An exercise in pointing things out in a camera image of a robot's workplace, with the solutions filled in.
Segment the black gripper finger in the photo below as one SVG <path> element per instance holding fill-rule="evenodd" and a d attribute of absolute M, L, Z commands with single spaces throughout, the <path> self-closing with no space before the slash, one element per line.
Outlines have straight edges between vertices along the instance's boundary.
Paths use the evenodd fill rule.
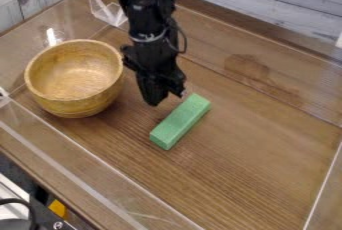
<path fill-rule="evenodd" d="M 164 78 L 156 74 L 138 73 L 136 81 L 146 103 L 158 106 L 168 96 Z"/>

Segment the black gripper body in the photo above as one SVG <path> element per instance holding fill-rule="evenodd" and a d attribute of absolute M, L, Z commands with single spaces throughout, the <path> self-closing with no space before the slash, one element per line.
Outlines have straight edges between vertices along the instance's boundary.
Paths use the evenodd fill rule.
<path fill-rule="evenodd" d="M 186 75 L 181 70 L 177 57 L 179 38 L 177 33 L 156 37 L 130 35 L 132 45 L 123 45 L 124 65 L 138 73 L 156 74 L 164 78 L 168 94 L 181 97 L 185 92 Z"/>

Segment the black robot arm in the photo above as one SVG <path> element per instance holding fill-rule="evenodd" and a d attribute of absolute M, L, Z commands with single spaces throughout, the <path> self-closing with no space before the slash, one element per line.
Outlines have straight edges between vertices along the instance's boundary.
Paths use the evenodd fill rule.
<path fill-rule="evenodd" d="M 172 14 L 175 0 L 118 0 L 128 19 L 131 45 L 123 45 L 124 66 L 135 72 L 138 87 L 146 103 L 158 106 L 174 94 L 185 92 L 186 74 L 178 66 L 178 55 L 187 47 L 187 37 Z"/>

